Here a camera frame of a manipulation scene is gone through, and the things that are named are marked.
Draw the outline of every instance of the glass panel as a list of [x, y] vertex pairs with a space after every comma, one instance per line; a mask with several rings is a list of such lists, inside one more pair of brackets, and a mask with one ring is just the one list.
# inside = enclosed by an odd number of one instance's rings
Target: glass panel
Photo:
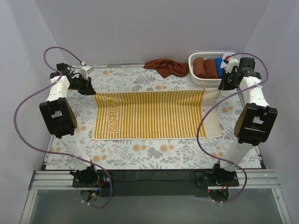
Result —
[[[238, 189], [229, 190], [234, 195]], [[114, 197], [104, 209], [81, 203], [78, 190], [39, 190], [31, 224], [281, 224], [271, 189], [246, 189], [219, 205], [193, 196]]]

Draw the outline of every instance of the rolled towel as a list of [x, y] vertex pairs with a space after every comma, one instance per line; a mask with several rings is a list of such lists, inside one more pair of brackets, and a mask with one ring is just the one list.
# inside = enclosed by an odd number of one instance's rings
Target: rolled towel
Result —
[[206, 70], [206, 78], [218, 78], [217, 68], [214, 59], [207, 59], [204, 62], [204, 67]]
[[196, 58], [193, 62], [193, 73], [198, 78], [206, 78], [204, 61], [205, 60], [202, 57], [199, 57]]
[[215, 58], [214, 60], [216, 63], [218, 78], [222, 78], [222, 72], [224, 71], [224, 69], [220, 68], [220, 65], [222, 63], [222, 58]]

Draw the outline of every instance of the yellow striped towel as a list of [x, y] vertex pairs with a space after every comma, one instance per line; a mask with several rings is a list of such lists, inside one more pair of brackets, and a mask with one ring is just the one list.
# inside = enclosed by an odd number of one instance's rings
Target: yellow striped towel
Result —
[[[97, 93], [92, 139], [196, 138], [199, 122], [219, 94], [217, 89]], [[220, 136], [217, 111], [213, 110], [200, 137]]]

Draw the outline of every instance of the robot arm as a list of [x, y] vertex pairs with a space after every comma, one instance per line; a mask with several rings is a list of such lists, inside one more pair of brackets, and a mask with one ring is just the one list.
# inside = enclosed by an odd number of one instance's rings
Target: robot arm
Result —
[[[243, 90], [259, 84], [261, 76], [254, 72], [254, 67], [254, 58], [241, 58], [240, 63], [235, 58], [229, 59], [219, 90]], [[266, 102], [259, 86], [244, 92], [243, 97], [246, 105], [236, 122], [233, 143], [223, 156], [237, 165], [249, 150], [268, 139], [278, 114], [277, 109], [270, 107]], [[236, 170], [235, 165], [218, 161], [213, 167], [213, 176], [218, 183], [225, 183], [232, 180]]]
[[[58, 81], [59, 73], [50, 74], [51, 83], [56, 83], [51, 87], [49, 97], [46, 102], [39, 105], [43, 119], [50, 134], [54, 134], [66, 147], [68, 153], [90, 160], [82, 148], [75, 129], [77, 128], [76, 117], [67, 102], [66, 95], [68, 89], [77, 90], [82, 95], [94, 95], [96, 92], [91, 85], [91, 78], [88, 76], [93, 68], [85, 65], [81, 67], [79, 77], [74, 77], [69, 66], [65, 63], [57, 64], [57, 70], [62, 72], [62, 77]], [[93, 165], [76, 158], [73, 159], [76, 172], [71, 172], [80, 182], [94, 185], [98, 176]]]

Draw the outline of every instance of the towel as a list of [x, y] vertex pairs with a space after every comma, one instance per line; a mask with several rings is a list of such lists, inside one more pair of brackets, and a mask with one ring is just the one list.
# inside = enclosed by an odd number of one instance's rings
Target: towel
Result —
[[220, 68], [221, 63], [222, 63], [222, 58], [215, 58], [214, 60], [216, 63], [218, 78], [222, 78], [222, 72], [224, 71], [224, 69]]
[[214, 59], [206, 59], [204, 62], [204, 67], [206, 70], [206, 78], [218, 78], [216, 63]]
[[161, 59], [146, 62], [144, 68], [156, 69], [156, 71], [163, 78], [167, 78], [170, 75], [184, 77], [189, 73], [188, 63], [178, 63], [167, 58], [161, 58]]
[[223, 60], [227, 57], [227, 56], [231, 56], [231, 55], [233, 55], [234, 53], [233, 52], [225, 52], [224, 54], [223, 54], [223, 56], [222, 56], [222, 62], [221, 62], [221, 66], [220, 66], [220, 68], [221, 69], [224, 69], [224, 68], [226, 68], [228, 65], [227, 64], [225, 64], [224, 62], [223, 62]]
[[[219, 94], [217, 89], [97, 93], [92, 139], [196, 138], [198, 124]], [[217, 110], [207, 116], [199, 136], [221, 136]]]
[[193, 74], [198, 78], [206, 78], [204, 61], [205, 60], [202, 57], [199, 57], [196, 58], [193, 62]]

